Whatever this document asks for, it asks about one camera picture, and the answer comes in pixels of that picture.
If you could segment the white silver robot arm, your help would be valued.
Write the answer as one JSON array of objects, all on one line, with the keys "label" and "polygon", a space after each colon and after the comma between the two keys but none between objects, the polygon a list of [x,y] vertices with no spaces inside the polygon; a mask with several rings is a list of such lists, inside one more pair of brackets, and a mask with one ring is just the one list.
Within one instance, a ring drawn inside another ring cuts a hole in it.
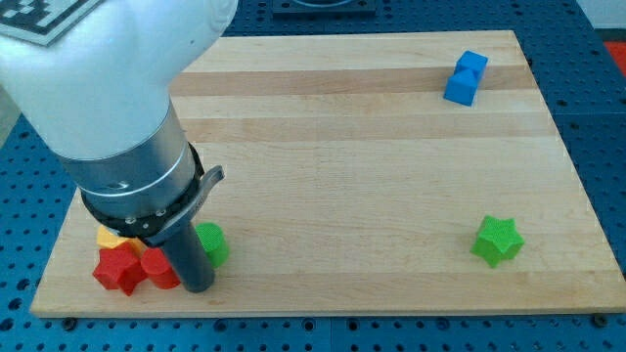
[{"label": "white silver robot arm", "polygon": [[5,1],[1,83],[94,217],[157,233],[199,180],[172,80],[225,31],[234,1]]}]

